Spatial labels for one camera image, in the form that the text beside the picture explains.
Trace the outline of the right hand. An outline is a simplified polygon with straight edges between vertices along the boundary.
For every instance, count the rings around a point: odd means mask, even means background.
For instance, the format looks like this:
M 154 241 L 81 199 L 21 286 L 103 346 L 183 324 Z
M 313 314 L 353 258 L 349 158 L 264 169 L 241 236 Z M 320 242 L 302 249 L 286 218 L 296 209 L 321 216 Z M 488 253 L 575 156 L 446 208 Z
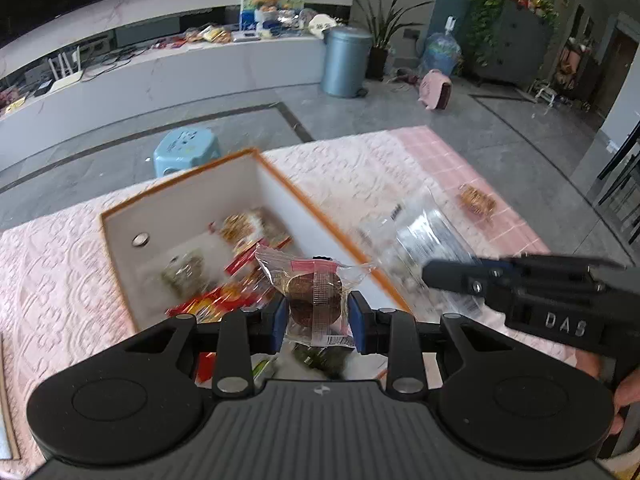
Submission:
M 593 378 L 600 379 L 603 373 L 604 359 L 590 352 L 575 351 L 576 367 Z M 629 374 L 614 392 L 615 416 L 610 435 L 619 434 L 624 426 L 624 418 L 620 409 L 640 400 L 640 370 L 637 368 Z

